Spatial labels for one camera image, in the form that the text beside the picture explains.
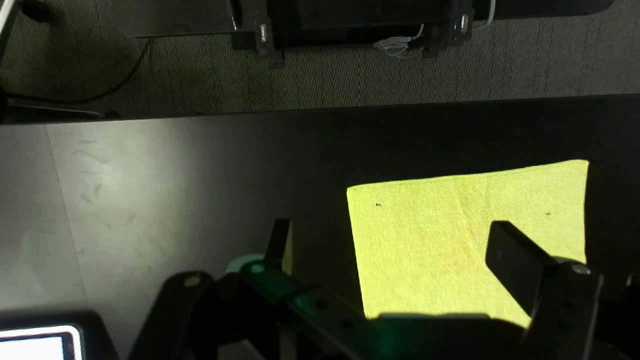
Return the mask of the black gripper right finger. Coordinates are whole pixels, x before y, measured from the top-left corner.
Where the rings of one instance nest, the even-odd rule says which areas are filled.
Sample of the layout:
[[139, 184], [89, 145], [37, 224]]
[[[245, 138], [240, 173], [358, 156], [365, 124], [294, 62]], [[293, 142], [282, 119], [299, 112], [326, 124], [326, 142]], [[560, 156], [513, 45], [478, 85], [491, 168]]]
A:
[[603, 277], [552, 257], [509, 221], [491, 224], [487, 266], [531, 317], [531, 332], [593, 332]]

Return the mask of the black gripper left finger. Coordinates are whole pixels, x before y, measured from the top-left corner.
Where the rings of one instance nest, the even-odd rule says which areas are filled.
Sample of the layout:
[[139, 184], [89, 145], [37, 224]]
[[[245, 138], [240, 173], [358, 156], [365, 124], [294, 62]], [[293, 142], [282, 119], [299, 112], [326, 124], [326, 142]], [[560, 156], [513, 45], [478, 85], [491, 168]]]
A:
[[281, 268], [293, 268], [293, 222], [278, 218], [272, 226], [269, 249], [265, 255], [267, 263]]

